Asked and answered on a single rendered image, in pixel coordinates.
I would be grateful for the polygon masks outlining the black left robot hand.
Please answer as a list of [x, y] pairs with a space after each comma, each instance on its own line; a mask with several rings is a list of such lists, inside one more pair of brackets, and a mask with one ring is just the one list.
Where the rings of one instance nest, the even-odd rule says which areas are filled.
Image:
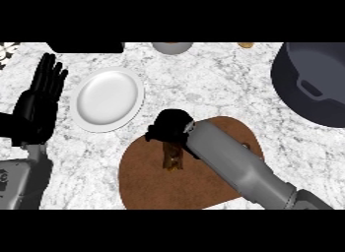
[[0, 137], [12, 139], [13, 147], [44, 144], [50, 139], [67, 75], [68, 70], [55, 55], [46, 53], [13, 113], [0, 112]]

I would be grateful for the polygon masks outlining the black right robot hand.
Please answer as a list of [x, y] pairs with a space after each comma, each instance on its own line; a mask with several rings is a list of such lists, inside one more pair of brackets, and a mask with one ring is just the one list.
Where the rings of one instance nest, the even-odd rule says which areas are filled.
[[194, 118], [185, 110], [164, 109], [158, 113], [154, 123], [148, 126], [145, 141], [157, 140], [166, 143], [179, 143], [182, 149], [194, 158], [198, 158], [186, 146], [189, 137], [186, 127], [192, 124], [195, 124]]

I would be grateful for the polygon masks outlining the brown wooden cutting board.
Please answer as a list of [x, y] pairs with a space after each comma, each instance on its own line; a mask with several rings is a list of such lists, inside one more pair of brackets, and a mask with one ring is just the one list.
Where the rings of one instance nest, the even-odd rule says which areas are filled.
[[163, 167], [163, 143], [141, 136], [120, 163], [120, 194], [127, 209], [204, 209], [241, 197], [209, 166], [184, 153], [184, 168]]

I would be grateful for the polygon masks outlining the dark grey pot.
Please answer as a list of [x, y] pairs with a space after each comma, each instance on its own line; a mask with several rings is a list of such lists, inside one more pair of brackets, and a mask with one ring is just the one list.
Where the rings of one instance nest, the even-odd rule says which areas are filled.
[[345, 128], [345, 42], [286, 42], [271, 80], [284, 104], [303, 119]]

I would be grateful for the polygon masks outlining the white oval plate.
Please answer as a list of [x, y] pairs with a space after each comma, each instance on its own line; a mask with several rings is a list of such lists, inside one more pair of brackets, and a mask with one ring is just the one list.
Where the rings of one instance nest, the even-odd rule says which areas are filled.
[[105, 133], [124, 127], [136, 117], [145, 99], [144, 83], [124, 67], [95, 71], [80, 82], [70, 101], [77, 126]]

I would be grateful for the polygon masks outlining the black appliance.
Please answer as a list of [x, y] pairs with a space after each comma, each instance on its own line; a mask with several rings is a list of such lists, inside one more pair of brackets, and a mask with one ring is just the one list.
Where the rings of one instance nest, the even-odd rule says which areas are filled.
[[50, 42], [50, 49], [56, 53], [123, 53], [123, 42]]

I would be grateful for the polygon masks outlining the grey bowl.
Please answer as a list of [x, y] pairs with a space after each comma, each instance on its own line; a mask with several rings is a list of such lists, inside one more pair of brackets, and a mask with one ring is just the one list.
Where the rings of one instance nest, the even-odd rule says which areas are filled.
[[192, 42], [154, 42], [152, 47], [155, 50], [167, 55], [176, 55], [189, 50]]

